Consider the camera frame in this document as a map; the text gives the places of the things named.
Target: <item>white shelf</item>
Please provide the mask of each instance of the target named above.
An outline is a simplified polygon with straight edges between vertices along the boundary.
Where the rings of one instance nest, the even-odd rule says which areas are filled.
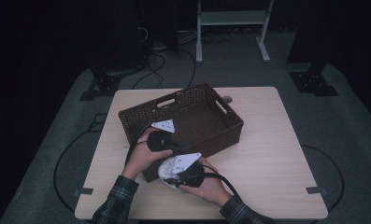
[[[264,24],[266,11],[215,11],[202,12],[201,25]]]

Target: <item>plaid sleeve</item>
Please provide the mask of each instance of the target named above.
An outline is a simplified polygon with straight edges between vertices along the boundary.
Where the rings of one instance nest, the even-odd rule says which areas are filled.
[[[246,206],[238,197],[233,196],[222,208],[221,214],[231,224],[273,224],[270,217],[264,217]]]
[[[107,200],[95,211],[93,223],[126,223],[137,189],[138,184],[135,181],[120,175],[108,194]]]

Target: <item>basket handle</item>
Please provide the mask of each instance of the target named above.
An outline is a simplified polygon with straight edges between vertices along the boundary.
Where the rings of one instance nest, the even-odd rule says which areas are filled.
[[[226,108],[226,106],[223,104],[223,101],[221,101],[220,99],[216,99],[215,100],[215,103],[217,104],[217,106],[222,110],[222,112],[226,115],[228,114],[228,109]]]
[[[155,101],[156,107],[157,108],[162,108],[165,106],[170,106],[173,103],[176,102],[176,97],[175,95],[167,95],[165,97],[161,97]]]

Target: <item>wrist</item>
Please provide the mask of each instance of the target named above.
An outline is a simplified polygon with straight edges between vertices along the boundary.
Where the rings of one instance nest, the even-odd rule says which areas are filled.
[[[219,208],[222,208],[229,201],[229,199],[231,199],[231,197],[232,197],[232,194],[225,191],[220,197],[218,197],[218,200],[215,202],[215,204]]]
[[[131,167],[125,166],[123,171],[121,172],[121,175],[131,179],[136,180],[136,177],[138,176],[139,172],[134,171]]]

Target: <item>left hand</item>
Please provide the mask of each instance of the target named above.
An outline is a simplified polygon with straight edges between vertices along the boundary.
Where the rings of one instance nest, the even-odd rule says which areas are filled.
[[[159,152],[152,152],[147,146],[148,136],[151,132],[157,131],[154,128],[148,128],[138,139],[137,145],[130,156],[129,161],[124,166],[122,176],[135,180],[139,173],[146,170],[154,161],[169,157],[173,154],[171,149]]]

